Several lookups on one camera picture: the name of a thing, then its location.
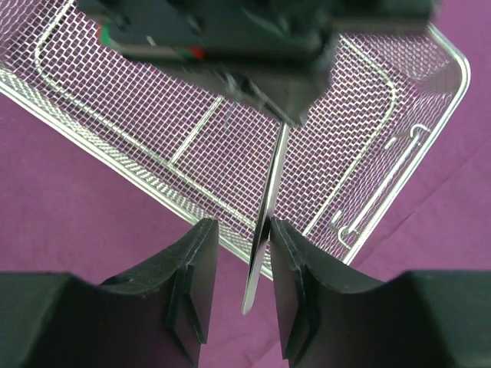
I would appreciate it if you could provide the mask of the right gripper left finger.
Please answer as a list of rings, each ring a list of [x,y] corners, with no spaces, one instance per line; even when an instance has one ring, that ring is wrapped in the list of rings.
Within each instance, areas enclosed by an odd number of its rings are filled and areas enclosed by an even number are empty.
[[[219,225],[101,284],[65,272],[1,275],[3,367],[196,367],[206,343]]]

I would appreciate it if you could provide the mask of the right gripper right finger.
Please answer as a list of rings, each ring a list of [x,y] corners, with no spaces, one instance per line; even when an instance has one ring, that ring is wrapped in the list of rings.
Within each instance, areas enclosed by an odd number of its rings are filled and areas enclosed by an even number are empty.
[[[490,273],[406,271],[379,281],[271,221],[282,356],[291,367],[488,367]]]

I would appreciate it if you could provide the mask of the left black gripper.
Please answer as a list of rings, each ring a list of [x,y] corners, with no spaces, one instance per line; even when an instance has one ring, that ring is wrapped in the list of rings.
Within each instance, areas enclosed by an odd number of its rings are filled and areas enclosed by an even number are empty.
[[[292,127],[328,89],[343,34],[421,35],[437,1],[79,1],[129,61]]]

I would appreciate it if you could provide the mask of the purple cloth wrap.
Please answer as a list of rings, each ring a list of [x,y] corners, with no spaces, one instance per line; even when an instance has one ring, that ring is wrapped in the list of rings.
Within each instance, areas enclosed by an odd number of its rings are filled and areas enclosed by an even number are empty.
[[[445,1],[438,28],[470,63],[460,105],[353,266],[490,266],[490,3]],[[173,243],[189,224],[7,97],[1,99],[1,268],[101,283]],[[242,314],[246,264],[219,252],[201,367],[284,367],[272,283]]]

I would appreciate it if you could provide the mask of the wire mesh instrument tray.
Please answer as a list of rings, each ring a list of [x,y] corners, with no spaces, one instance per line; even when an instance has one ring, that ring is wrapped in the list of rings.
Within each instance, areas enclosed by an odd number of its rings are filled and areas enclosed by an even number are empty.
[[[1,3],[1,90],[184,220],[219,220],[248,260],[277,126],[124,60],[73,1]],[[470,65],[435,27],[344,34],[331,86],[288,138],[275,214],[350,263],[440,135]]]

